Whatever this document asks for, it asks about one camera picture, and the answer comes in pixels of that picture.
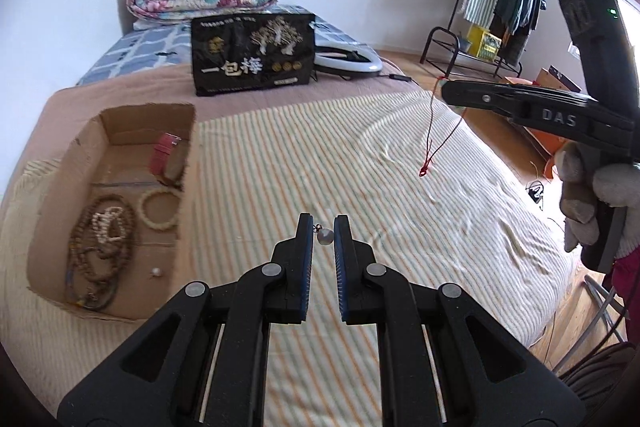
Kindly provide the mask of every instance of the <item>bangle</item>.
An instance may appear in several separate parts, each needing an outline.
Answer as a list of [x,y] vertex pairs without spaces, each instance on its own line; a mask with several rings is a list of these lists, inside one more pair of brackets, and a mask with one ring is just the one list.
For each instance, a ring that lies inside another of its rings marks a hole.
[[147,202],[147,200],[160,194],[173,194],[178,199],[180,199],[182,195],[180,190],[173,187],[152,188],[151,190],[146,191],[144,194],[142,194],[142,196],[140,196],[140,199],[138,200],[138,204],[136,206],[136,212],[138,213],[140,221],[142,221],[150,229],[158,230],[158,232],[164,232],[165,230],[172,229],[178,224],[178,212],[175,213],[174,217],[172,217],[168,221],[165,221],[164,223],[153,222],[148,218],[145,212],[145,203]]

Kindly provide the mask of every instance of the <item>black bag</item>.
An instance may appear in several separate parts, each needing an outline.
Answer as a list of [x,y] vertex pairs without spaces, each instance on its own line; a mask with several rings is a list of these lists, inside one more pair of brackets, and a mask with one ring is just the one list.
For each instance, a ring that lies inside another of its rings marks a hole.
[[308,84],[313,14],[245,13],[191,21],[196,95]]

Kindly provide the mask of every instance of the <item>yellow box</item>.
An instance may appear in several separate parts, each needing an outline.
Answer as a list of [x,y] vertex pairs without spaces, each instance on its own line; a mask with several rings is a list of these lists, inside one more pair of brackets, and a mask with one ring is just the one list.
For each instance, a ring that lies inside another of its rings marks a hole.
[[493,62],[495,60],[502,45],[502,39],[491,35],[489,30],[485,30],[475,24],[471,26],[466,38],[471,42],[469,55],[473,55],[487,62]]

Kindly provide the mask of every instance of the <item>black handheld device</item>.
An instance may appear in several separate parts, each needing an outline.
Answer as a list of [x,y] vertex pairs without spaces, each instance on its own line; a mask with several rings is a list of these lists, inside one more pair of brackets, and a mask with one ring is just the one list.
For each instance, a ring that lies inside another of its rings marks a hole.
[[[578,143],[588,175],[597,168],[640,160],[639,85],[636,62],[617,0],[560,0],[580,60],[588,96],[534,86],[448,81],[450,105],[492,110],[514,123]],[[582,249],[582,262],[609,273],[622,236],[626,208],[599,201],[600,236]]]

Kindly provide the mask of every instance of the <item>wooden floor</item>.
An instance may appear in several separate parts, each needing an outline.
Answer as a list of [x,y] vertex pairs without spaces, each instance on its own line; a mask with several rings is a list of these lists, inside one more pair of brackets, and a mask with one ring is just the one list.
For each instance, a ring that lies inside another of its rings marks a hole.
[[[417,55],[401,54],[396,52],[380,52],[380,55],[395,63],[403,72],[411,76],[423,89],[433,90],[437,77],[441,73],[429,64],[419,64]],[[465,121],[468,126],[505,162],[513,171],[516,178],[524,185],[537,179],[542,173],[545,161],[538,155],[533,147],[501,116],[477,109],[467,111]],[[552,229],[558,229],[558,241],[561,241],[563,221],[559,211],[558,201],[560,197],[561,182],[554,179],[553,182],[545,181],[545,214],[556,225],[551,224]],[[585,274],[589,273],[596,281],[602,281],[602,275],[588,271],[582,264],[577,263],[577,269],[572,278],[566,295],[554,316],[547,325],[542,338],[531,346],[531,352],[542,360],[547,367],[553,368],[571,346],[580,337],[598,308],[593,299],[582,285]],[[612,319],[618,316],[612,311]],[[606,334],[604,322],[600,321],[596,330],[591,333],[587,341],[573,356],[564,369],[571,367],[572,363],[586,355]]]

